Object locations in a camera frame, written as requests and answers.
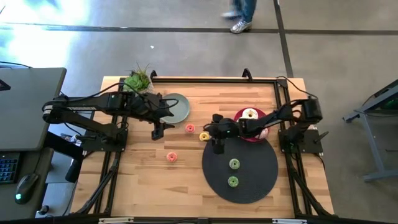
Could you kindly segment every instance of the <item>toy donut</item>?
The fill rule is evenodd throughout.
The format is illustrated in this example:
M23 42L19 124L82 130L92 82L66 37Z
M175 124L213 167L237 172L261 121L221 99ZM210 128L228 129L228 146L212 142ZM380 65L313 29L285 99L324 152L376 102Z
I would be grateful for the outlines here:
M248 109L243 111L242 118L258 119L259 118L259 114L257 113L257 111L255 109L248 108Z
M199 140L201 141L207 141L210 139L210 136L208 133L204 132L204 133L200 133L199 135Z
M264 128L259 135L256 136L257 139L265 139L268 136L268 128Z
M231 159L229 161L229 167L231 169L237 170L241 166L241 163L237 159Z
M177 154L175 152L169 152L166 156L169 162L175 162L177 160Z
M187 124L185 127L185 131L187 133L194 133L195 132L195 126L193 124Z
M235 176L231 176L228 178L228 185L230 187L237 187L239 185L239 180Z

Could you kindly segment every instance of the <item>concrete floor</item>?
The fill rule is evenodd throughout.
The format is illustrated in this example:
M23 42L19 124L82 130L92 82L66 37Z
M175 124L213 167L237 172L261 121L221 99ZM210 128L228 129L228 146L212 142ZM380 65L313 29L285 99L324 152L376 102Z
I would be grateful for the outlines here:
M232 22L222 20L219 15L228 9L228 3L228 0L13 0L0 15L0 22L227 28ZM286 29L398 29L396 0L280 0L280 7ZM254 27L278 28L271 0L258 0ZM103 76L126 75L137 62L149 63L159 75L239 76L245 67L255 77L286 75L279 34L68 32L24 26L0 30L0 37L2 60L33 67L66 67L63 92L71 96L95 92ZM307 90L320 98L324 120L318 128L330 132L323 139L323 147L335 213L347 218L398 222L398 179L363 182L364 174L376 170L370 147L359 123L345 124L341 120L360 107L369 95L398 77L398 37L287 35L286 38L294 77L304 78ZM55 129L68 132L61 127ZM61 155L56 155L53 161L67 162L70 161ZM62 182L57 177L62 172L57 173L49 182ZM45 201L62 203L54 205L59 209L52 211L52 215L63 213L68 202L65 198L63 202Z

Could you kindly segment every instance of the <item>wooden tabletop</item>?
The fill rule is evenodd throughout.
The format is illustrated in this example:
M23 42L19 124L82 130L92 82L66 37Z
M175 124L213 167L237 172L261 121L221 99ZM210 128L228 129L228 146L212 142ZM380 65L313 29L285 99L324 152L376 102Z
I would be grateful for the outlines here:
M104 77L101 89L117 83L120 77ZM292 78L299 88L305 89L301 78ZM250 204L228 202L214 193L201 169L205 142L199 141L203 125L211 121L214 113L233 118L241 108L255 107L270 113L276 109L275 94L270 84L245 83L155 83L156 91L163 95L180 93L190 102L188 118L167 129L164 138L152 141L152 124L128 119L129 137L122 153L114 195L112 216L132 217L240 217L240 218L292 218L292 198L287 177L285 157L280 152L277 131L270 128L267 137L277 154L279 173L274 188L262 200ZM289 84L291 100L306 98L304 93ZM94 120L110 123L111 117L97 112ZM185 125L194 124L194 134L185 133ZM168 152L176 152L174 163L166 161ZM319 158L302 155L307 185L324 206L333 213L325 171ZM104 153L95 152L83 162L72 203L72 212L88 200L97 187ZM104 191L106 205L108 187ZM300 207L302 194L298 190Z

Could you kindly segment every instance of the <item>keyboard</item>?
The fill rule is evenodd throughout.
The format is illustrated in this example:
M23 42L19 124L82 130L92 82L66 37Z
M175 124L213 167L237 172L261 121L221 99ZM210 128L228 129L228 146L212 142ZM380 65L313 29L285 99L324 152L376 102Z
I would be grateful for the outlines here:
M13 184L17 181L19 152L0 152L0 184Z

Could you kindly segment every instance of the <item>sneaker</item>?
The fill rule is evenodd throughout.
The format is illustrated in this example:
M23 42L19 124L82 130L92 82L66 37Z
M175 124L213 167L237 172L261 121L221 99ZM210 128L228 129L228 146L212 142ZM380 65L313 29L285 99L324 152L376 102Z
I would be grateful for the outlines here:
M240 34L244 30L250 29L251 28L251 24L252 24L252 22L245 22L244 20L241 19L237 24L232 26L231 32L234 33L234 34Z
M222 13L221 16L225 19L236 19L236 18L241 17L241 14L236 12L235 10L232 10L229 12Z

